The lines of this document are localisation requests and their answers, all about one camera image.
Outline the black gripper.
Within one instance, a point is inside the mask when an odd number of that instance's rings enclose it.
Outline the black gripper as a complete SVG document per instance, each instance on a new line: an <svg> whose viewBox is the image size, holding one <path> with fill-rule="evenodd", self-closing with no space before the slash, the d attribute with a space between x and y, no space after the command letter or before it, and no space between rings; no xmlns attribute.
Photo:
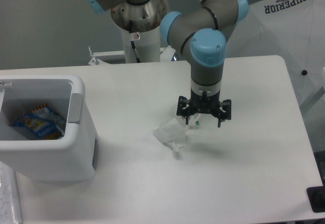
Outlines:
<svg viewBox="0 0 325 224"><path fill-rule="evenodd" d="M208 96L207 93L198 95L191 90L191 98L179 96L176 115L185 119L185 124L189 124L190 117L198 114L211 114L218 119L217 127L221 123L232 119L232 100L219 101L220 92Z"/></svg>

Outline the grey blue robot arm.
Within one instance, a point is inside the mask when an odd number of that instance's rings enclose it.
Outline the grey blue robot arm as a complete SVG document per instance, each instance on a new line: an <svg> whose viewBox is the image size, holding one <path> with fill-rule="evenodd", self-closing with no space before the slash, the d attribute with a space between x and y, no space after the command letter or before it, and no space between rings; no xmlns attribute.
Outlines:
<svg viewBox="0 0 325 224"><path fill-rule="evenodd" d="M198 113L219 122L231 119L231 100L219 99L226 57L221 31L247 16L247 0L200 0L201 7L188 15L168 12L163 0L87 1L97 13L110 11L121 31L127 63L159 61L161 40L189 62L190 98L179 97L178 116L186 121Z"/></svg>

